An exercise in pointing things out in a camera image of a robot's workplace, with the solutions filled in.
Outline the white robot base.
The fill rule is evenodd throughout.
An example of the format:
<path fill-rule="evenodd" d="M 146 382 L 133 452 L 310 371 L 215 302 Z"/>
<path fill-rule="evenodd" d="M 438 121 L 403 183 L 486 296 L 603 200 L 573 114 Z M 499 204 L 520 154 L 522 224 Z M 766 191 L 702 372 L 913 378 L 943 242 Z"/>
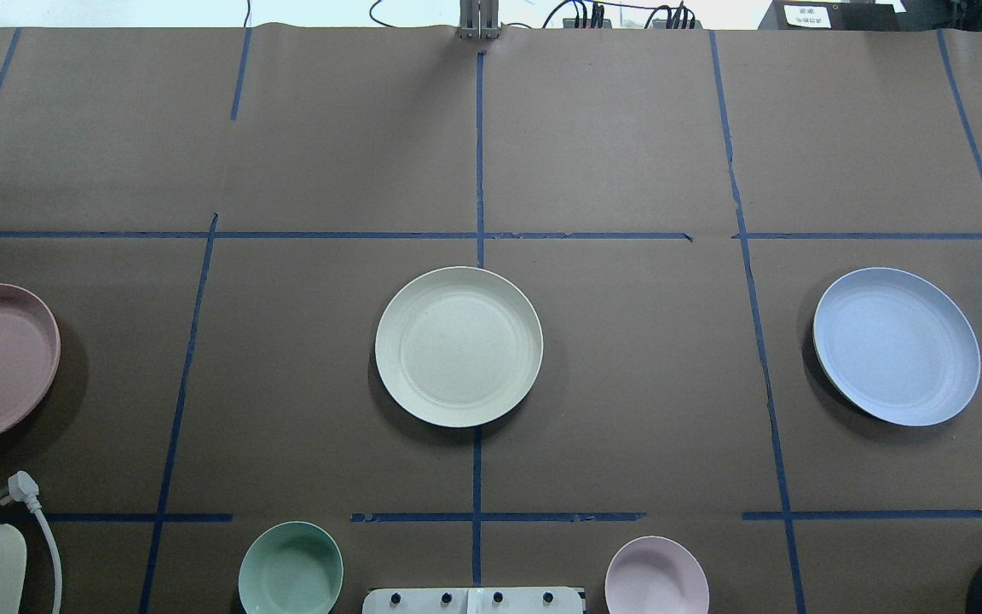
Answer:
<path fill-rule="evenodd" d="M 451 587 L 374 589 L 362 613 L 586 613 L 581 588 Z"/>

